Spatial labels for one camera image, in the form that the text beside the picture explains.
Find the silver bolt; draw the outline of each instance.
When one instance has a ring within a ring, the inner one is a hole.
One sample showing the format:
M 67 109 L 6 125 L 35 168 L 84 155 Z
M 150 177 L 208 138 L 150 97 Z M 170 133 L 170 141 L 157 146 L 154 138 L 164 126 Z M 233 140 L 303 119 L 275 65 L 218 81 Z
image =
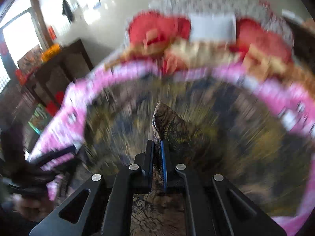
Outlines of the silver bolt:
M 130 170 L 137 170 L 139 168 L 139 165 L 137 165 L 137 164 L 131 164 L 130 166 L 129 166 L 129 169 Z
M 223 176 L 221 175 L 221 174 L 215 174 L 214 176 L 213 176 L 213 178 L 214 178 L 214 180 L 216 180 L 216 181 L 222 181 L 223 180 Z
M 179 163 L 179 164 L 176 165 L 176 168 L 177 168 L 178 170 L 184 170 L 184 169 L 186 169 L 186 165 L 185 165 L 185 164 L 182 164 L 182 163 Z
M 99 181 L 102 178 L 102 176 L 100 174 L 95 174 L 92 176 L 92 181 Z

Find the window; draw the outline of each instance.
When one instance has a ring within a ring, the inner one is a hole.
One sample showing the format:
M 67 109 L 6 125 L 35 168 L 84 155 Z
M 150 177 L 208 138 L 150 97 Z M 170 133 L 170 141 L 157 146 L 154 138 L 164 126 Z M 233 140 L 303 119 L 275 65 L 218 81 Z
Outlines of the window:
M 0 22 L 0 28 L 30 7 L 31 7 L 30 0 L 15 0 L 10 9 L 5 14 L 3 20 Z
M 16 66 L 18 66 L 18 61 L 32 48 L 38 44 L 41 47 L 29 12 L 18 17 L 4 28 L 3 35 Z
M 10 81 L 10 77 L 7 74 L 7 71 L 4 68 L 2 60 L 0 58 L 0 93 L 3 91 L 4 87 Z

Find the camouflage fabric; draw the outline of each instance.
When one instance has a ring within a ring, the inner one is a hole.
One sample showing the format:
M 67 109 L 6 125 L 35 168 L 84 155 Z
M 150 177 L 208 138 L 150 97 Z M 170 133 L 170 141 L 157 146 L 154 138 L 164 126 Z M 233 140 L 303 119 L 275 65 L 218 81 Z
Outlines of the camouflage fabric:
M 145 151 L 148 139 L 167 139 L 176 162 L 202 180 L 222 173 L 271 216 L 294 215 L 308 178 L 312 145 L 289 134 L 245 90 L 211 77 L 174 82 L 148 75 L 103 90 L 88 108 L 88 169 L 112 175 Z M 131 235 L 185 235 L 183 200 L 154 190 L 134 195 Z

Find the white pillow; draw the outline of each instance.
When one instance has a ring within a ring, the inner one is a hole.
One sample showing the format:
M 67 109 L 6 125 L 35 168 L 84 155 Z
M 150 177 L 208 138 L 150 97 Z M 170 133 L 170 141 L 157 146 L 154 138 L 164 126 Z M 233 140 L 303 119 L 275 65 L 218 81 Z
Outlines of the white pillow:
M 236 41 L 235 14 L 189 14 L 190 41 Z

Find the floor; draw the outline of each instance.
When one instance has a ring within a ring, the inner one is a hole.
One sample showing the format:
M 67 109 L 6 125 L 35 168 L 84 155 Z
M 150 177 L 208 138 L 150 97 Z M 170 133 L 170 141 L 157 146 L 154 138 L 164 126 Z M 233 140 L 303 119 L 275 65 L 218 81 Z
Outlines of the floor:
M 45 23 L 53 26 L 56 42 L 66 45 L 81 38 L 92 63 L 96 65 L 123 42 L 126 19 L 147 9 L 151 0 L 100 0 L 100 7 L 94 10 L 89 8 L 97 4 L 98 0 L 67 1 L 76 9 L 74 23 L 70 25 L 62 15 L 62 0 L 39 0 Z M 282 9 L 287 9 L 303 19 L 310 17 L 300 0 L 267 1 L 278 14 L 281 14 Z

